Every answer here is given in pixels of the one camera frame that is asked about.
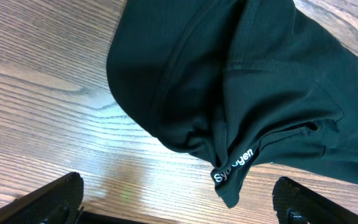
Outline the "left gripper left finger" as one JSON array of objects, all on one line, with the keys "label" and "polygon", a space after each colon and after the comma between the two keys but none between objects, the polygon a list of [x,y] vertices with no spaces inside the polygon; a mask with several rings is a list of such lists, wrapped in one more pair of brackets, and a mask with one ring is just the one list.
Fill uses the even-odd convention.
[{"label": "left gripper left finger", "polygon": [[76,223],[83,196],[83,179],[70,172],[0,208],[0,224]]}]

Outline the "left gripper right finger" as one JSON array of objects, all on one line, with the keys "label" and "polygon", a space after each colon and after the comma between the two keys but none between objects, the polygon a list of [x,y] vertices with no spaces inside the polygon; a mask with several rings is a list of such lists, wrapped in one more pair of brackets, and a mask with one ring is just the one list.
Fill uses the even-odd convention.
[{"label": "left gripper right finger", "polygon": [[358,215],[288,177],[272,192],[279,224],[358,224]]}]

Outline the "black polo shirt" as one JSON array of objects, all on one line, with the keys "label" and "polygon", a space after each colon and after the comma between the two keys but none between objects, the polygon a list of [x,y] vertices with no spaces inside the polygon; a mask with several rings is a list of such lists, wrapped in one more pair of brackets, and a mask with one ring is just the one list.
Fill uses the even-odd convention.
[{"label": "black polo shirt", "polygon": [[293,1],[128,1],[106,71],[137,124],[212,164],[230,208],[259,164],[358,184],[358,57]]}]

